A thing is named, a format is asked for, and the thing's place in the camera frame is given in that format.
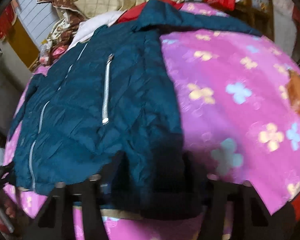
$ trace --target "pink cloth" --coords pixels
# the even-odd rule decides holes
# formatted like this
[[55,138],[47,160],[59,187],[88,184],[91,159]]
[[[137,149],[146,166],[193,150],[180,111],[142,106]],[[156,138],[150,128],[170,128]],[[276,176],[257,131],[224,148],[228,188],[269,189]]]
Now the pink cloth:
[[[185,3],[181,10],[227,17],[200,3]],[[300,187],[300,117],[284,89],[287,69],[300,73],[298,67],[266,37],[199,30],[163,35],[161,41],[179,101],[185,150],[223,180],[249,180],[271,213],[280,209]],[[47,68],[37,73],[46,74]],[[5,164],[13,158],[20,129],[21,124],[6,145]],[[13,186],[5,190],[15,199]],[[33,192],[21,194],[22,207],[31,217],[45,199]],[[112,240],[196,239],[201,220],[104,217]],[[78,208],[74,224],[77,239],[83,240]]]

